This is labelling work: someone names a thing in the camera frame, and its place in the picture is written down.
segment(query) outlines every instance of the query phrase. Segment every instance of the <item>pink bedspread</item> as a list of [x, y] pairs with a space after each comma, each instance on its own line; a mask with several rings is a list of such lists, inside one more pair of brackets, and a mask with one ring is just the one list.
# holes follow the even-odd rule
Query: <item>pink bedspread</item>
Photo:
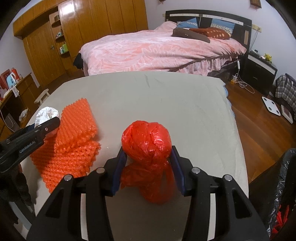
[[155, 30], [105, 36], [82, 46], [80, 53], [88, 74], [123, 71], [169, 71], [191, 61], [178, 72], [207, 75], [228, 60], [242, 55], [246, 48], [234, 39], [211, 38], [211, 43], [172, 37], [174, 22]]

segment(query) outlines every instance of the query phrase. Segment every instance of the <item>screw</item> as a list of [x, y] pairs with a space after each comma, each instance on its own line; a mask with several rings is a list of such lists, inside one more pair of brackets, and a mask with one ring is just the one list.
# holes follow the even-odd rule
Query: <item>screw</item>
[[65, 181], [70, 181], [72, 179], [72, 176], [70, 174], [67, 174], [64, 176]]
[[99, 168], [97, 168], [96, 172], [99, 173], [99, 174], [104, 173], [105, 172], [105, 168], [99, 167]]
[[200, 169], [198, 167], [193, 167], [191, 169], [191, 171], [194, 173], [194, 174], [199, 174], [200, 173]]
[[232, 176], [228, 175], [228, 174], [225, 175], [224, 178], [225, 178], [226, 181], [229, 181], [229, 182], [232, 180]]

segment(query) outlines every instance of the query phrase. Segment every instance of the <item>wall switch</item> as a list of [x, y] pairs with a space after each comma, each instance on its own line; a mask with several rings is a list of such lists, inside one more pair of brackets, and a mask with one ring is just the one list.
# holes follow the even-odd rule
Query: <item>wall switch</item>
[[258, 32], [262, 33], [262, 28], [257, 26], [256, 24], [252, 24], [252, 29], [258, 30]]

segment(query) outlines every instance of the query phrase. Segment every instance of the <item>nightstand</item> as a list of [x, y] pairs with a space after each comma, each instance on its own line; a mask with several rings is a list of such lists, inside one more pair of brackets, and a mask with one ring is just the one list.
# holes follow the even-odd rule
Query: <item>nightstand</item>
[[244, 66], [242, 80], [267, 96], [274, 82], [277, 68], [274, 64], [261, 59], [258, 55], [249, 52]]

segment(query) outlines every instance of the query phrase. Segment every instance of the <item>orange bottle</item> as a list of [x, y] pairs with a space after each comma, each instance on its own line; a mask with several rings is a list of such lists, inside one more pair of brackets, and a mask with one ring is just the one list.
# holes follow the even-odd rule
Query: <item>orange bottle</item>
[[20, 79], [20, 77], [19, 77], [19, 75], [17, 74], [17, 70], [15, 69], [15, 68], [12, 68], [11, 69], [11, 72], [13, 72], [14, 74], [15, 74], [15, 76], [16, 76], [16, 80], [19, 80]]

